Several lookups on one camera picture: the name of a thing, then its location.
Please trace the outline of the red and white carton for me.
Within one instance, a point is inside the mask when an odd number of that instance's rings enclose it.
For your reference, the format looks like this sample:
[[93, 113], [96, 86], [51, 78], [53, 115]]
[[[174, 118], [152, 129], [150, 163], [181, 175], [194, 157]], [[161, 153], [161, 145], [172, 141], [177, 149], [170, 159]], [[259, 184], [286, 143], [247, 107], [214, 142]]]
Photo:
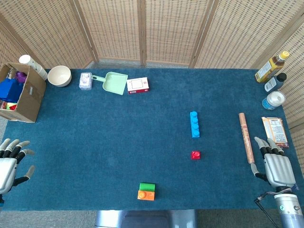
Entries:
[[150, 90], [147, 77], [128, 79], [126, 84], [129, 94], [143, 93]]

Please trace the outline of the dark bottle with black cap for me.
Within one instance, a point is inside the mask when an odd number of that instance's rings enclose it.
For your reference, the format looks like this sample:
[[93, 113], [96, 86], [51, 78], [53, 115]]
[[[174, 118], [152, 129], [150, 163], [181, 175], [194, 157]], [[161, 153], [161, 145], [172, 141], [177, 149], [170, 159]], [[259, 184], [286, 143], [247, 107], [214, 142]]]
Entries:
[[287, 79], [287, 74], [280, 73], [276, 76], [273, 76], [267, 83], [264, 85], [264, 89], [267, 93], [278, 90], [282, 87], [285, 80]]

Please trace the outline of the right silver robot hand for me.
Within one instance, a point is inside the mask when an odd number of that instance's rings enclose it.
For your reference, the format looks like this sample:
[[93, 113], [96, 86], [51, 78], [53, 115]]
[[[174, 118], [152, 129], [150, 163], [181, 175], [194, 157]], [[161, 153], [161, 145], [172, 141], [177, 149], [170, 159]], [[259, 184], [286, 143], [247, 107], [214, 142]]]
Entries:
[[253, 175], [268, 182], [277, 190], [283, 187], [292, 188], [296, 184], [296, 180], [290, 160], [283, 149], [270, 138], [265, 141], [255, 137], [255, 141], [262, 154], [266, 172], [265, 174], [260, 173], [256, 165], [251, 163], [250, 167]]

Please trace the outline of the brown cylindrical stick package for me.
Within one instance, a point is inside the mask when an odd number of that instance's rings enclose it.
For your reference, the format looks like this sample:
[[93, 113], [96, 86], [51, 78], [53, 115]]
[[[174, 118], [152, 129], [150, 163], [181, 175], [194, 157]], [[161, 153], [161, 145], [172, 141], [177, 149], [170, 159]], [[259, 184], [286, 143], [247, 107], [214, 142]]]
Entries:
[[239, 121], [240, 121], [240, 126], [241, 126], [241, 131], [243, 135], [243, 140], [244, 140], [244, 146], [245, 146], [245, 151], [247, 155], [247, 161], [249, 164], [254, 163], [254, 154], [251, 146], [251, 140], [248, 132], [248, 127], [247, 127], [247, 122], [245, 118], [244, 113], [239, 113]]

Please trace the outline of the purple plastic toy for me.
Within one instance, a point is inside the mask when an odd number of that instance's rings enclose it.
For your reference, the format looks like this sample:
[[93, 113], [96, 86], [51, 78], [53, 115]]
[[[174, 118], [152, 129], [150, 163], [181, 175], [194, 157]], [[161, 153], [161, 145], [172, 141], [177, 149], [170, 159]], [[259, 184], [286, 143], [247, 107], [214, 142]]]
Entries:
[[17, 71], [16, 75], [15, 75], [16, 80], [18, 81], [18, 83], [25, 83], [26, 79], [27, 79], [27, 75], [23, 72]]

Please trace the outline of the beige bowl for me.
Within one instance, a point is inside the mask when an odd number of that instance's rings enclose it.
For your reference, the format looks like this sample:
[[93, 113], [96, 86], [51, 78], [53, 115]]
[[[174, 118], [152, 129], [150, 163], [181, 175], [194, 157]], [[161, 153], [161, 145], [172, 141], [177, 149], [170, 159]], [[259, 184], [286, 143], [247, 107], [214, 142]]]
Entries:
[[65, 87], [70, 83], [72, 75], [67, 66], [56, 66], [49, 71], [47, 79], [54, 86]]

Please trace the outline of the brown cardboard box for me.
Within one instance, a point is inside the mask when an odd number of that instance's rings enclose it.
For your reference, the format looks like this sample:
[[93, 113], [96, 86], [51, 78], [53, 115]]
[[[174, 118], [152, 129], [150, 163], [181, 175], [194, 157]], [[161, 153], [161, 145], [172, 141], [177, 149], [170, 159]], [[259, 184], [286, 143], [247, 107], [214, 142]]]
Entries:
[[29, 65], [6, 63], [0, 66], [0, 82], [3, 82], [12, 68], [27, 74], [27, 79], [17, 101], [15, 110], [1, 109], [0, 116], [9, 121], [34, 123], [46, 90], [46, 82]]

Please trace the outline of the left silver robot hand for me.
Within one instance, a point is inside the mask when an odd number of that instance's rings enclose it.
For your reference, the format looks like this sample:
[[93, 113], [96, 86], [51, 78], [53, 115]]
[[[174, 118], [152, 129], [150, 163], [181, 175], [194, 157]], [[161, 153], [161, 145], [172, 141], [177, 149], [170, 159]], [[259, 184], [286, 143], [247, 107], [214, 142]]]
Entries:
[[7, 194], [12, 187], [24, 183], [33, 176], [35, 166], [31, 165], [27, 173], [16, 178], [16, 171], [19, 163], [26, 155], [34, 155], [30, 149], [24, 149], [30, 141], [20, 141], [19, 139], [5, 139], [0, 144], [0, 196]]

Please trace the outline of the orange toy brick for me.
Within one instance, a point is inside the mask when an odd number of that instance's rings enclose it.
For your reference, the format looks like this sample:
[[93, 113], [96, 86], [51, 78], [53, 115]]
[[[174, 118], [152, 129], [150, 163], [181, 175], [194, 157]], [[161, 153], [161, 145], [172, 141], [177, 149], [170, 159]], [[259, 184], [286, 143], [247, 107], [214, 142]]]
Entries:
[[137, 199], [138, 200], [154, 201], [154, 199], [155, 199], [155, 192], [154, 191], [138, 190]]

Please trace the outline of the orange snack packet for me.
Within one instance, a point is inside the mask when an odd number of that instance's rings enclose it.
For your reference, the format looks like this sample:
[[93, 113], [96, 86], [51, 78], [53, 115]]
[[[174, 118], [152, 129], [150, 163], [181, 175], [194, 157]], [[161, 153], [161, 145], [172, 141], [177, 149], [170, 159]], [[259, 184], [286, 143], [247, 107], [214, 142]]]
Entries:
[[281, 118], [262, 117], [267, 138], [272, 139], [281, 148], [289, 148], [289, 143]]

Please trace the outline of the blue carpet table cover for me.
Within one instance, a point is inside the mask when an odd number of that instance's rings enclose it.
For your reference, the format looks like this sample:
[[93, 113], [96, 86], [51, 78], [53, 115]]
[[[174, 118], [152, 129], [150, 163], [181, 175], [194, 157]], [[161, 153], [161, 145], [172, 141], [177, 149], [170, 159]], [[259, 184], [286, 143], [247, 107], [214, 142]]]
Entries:
[[[29, 140], [30, 180], [4, 196], [5, 210], [238, 209], [271, 186], [254, 177], [239, 123], [250, 138], [266, 138], [262, 117], [285, 119], [262, 107], [266, 93], [249, 69], [122, 69], [147, 77], [146, 93], [117, 95], [94, 82], [79, 88], [47, 85], [35, 123], [8, 122], [4, 136]], [[199, 138], [192, 138], [196, 111]], [[191, 152], [201, 159], [192, 160]], [[141, 182], [155, 184], [154, 201], [137, 199]]]

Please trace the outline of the woven bamboo folding screen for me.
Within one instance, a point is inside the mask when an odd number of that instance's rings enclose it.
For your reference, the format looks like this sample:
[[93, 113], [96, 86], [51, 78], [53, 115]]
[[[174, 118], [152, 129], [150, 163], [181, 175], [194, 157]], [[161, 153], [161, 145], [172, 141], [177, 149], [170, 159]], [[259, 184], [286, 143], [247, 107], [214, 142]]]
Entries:
[[259, 69], [282, 51], [304, 176], [304, 0], [0, 0], [0, 64]]

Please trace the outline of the blue box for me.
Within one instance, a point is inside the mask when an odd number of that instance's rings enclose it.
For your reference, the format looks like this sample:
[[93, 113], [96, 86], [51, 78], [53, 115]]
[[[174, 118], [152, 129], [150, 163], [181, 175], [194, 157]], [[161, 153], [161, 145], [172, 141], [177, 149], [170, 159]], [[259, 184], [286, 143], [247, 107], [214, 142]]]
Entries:
[[0, 82], [0, 100], [8, 103], [17, 103], [22, 93], [23, 85], [16, 79], [6, 78]]

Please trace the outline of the blue jar with white lid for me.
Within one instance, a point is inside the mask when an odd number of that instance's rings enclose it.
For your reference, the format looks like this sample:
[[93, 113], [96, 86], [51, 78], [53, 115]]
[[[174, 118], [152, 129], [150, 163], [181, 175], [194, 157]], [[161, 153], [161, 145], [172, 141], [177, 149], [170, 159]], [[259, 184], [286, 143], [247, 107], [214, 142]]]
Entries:
[[265, 99], [263, 99], [262, 106], [267, 110], [274, 110], [281, 106], [285, 101], [286, 98], [284, 93], [280, 91], [273, 91]]

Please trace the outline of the colourful toy pieces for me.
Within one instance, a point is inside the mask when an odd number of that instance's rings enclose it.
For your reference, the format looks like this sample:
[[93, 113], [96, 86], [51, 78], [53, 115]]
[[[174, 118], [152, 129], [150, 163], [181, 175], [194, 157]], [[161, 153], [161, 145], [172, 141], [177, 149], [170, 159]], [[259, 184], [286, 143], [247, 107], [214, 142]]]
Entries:
[[17, 103], [8, 103], [5, 101], [0, 101], [0, 109], [15, 110], [16, 107], [17, 107]]

